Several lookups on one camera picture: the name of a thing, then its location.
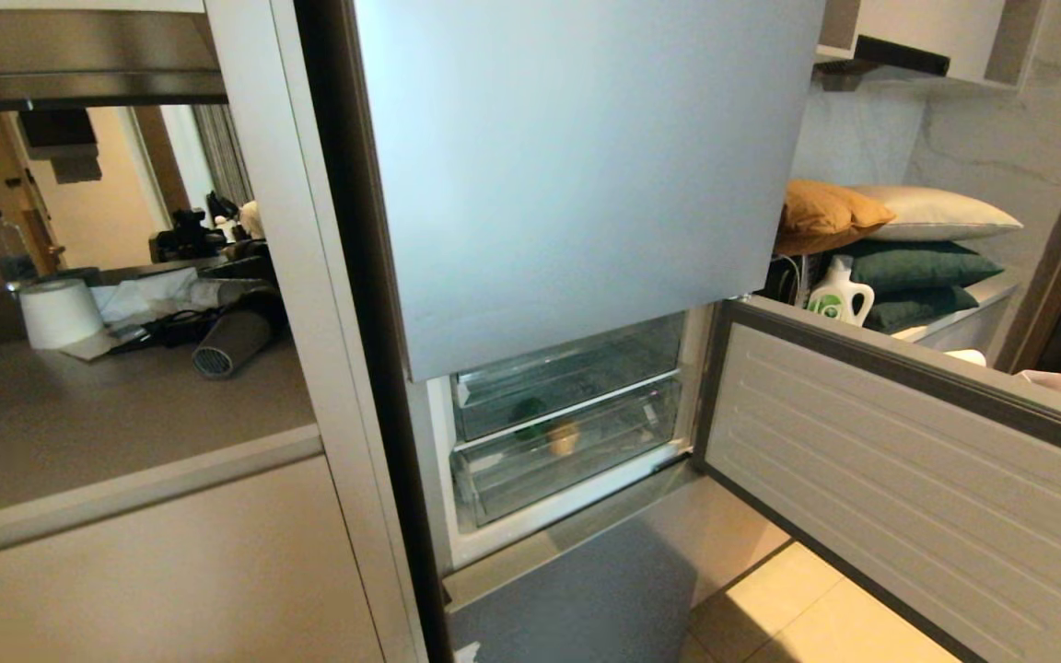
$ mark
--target freezer door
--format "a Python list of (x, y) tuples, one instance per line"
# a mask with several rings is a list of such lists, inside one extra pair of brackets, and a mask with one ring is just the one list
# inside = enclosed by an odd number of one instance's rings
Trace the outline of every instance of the freezer door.
[(716, 332), (708, 474), (962, 660), (1061, 662), (1061, 395), (767, 299)]
[(762, 286), (822, 10), (353, 3), (414, 381)]

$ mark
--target range hood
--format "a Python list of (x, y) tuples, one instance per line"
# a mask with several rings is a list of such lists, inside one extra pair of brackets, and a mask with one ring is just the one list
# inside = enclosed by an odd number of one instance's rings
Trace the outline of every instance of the range hood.
[(854, 92), (863, 81), (943, 78), (949, 65), (946, 55), (859, 34), (852, 59), (813, 65), (813, 77), (827, 92)]
[(0, 110), (224, 100), (206, 14), (0, 11)]

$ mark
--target detergent bottle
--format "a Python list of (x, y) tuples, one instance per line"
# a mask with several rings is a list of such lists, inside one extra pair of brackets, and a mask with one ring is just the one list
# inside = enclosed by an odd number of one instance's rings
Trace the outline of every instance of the detergent bottle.
[[(850, 281), (854, 259), (850, 256), (834, 256), (825, 278), (821, 278), (813, 293), (808, 294), (808, 310), (825, 317), (840, 319), (863, 327), (870, 307), (875, 304), (875, 291), (863, 282)], [(855, 311), (854, 300), (862, 295), (862, 307)]]

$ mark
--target food item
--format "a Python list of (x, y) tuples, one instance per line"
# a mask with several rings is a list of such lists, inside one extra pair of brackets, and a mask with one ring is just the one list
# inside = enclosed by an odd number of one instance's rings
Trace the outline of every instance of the food item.
[(556, 456), (572, 456), (580, 442), (580, 428), (574, 421), (557, 421), (547, 432), (547, 440), (551, 440), (551, 453)]
[[(544, 415), (547, 412), (547, 404), (542, 402), (540, 399), (529, 398), (523, 399), (518, 403), (515, 403), (512, 411), (510, 411), (510, 424), (522, 423), (527, 419), (535, 419), (536, 416)], [(547, 434), (547, 425), (544, 423), (538, 423), (535, 425), (527, 425), (525, 429), (515, 431), (514, 436), (522, 441), (534, 440), (536, 437), (545, 436)]]

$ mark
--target floor tile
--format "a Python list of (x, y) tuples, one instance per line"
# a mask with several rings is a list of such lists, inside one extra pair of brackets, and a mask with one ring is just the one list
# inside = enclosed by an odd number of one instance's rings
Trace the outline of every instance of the floor tile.
[(686, 633), (686, 642), (681, 643), (681, 659), (678, 663), (715, 663), (715, 659), (703, 649), (695, 636)]
[(748, 663), (956, 663), (951, 653), (841, 580)]
[(733, 588), (699, 604), (690, 631), (718, 663), (741, 662), (840, 579), (829, 563), (793, 544)]

